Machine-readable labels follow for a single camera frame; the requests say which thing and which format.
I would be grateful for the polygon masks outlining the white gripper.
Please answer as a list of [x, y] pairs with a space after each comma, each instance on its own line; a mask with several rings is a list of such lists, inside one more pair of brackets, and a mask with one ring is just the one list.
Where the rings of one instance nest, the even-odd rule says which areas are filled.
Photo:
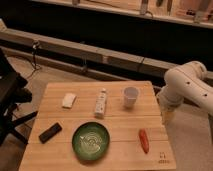
[[162, 115], [162, 123], [164, 125], [168, 124], [174, 117], [174, 105], [162, 105], [161, 106], [161, 115]]

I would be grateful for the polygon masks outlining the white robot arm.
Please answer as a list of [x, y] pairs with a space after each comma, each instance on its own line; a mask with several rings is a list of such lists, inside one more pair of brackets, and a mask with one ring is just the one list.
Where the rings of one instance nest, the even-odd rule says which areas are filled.
[[173, 119], [173, 111], [185, 99], [213, 117], [213, 87], [204, 82], [206, 75], [207, 69], [199, 61], [178, 65], [165, 73], [165, 85], [156, 95], [164, 124]]

